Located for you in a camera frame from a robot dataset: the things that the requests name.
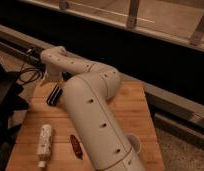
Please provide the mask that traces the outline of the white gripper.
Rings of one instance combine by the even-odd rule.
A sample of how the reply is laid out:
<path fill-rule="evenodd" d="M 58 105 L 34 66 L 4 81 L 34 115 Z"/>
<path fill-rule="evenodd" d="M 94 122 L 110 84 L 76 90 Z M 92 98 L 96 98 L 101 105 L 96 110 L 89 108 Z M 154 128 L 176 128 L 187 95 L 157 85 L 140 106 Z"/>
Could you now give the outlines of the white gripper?
<path fill-rule="evenodd" d="M 47 65 L 44 77 L 40 83 L 41 86 L 44 86 L 50 82 L 59 82 L 61 80 L 61 70 L 55 67 L 54 65 Z"/>

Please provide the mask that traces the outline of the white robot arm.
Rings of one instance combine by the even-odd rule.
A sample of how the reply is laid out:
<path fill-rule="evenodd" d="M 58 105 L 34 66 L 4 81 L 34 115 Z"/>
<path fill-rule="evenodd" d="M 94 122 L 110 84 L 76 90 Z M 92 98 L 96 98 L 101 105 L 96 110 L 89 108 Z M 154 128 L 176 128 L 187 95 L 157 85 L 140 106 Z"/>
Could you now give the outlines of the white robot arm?
<path fill-rule="evenodd" d="M 72 77 L 62 85 L 63 106 L 69 114 L 95 171 L 146 171 L 133 136 L 123 132 L 107 105 L 120 86 L 119 71 L 110 65 L 67 55 L 62 46 L 45 49 L 45 80 L 58 82 L 61 74 Z"/>

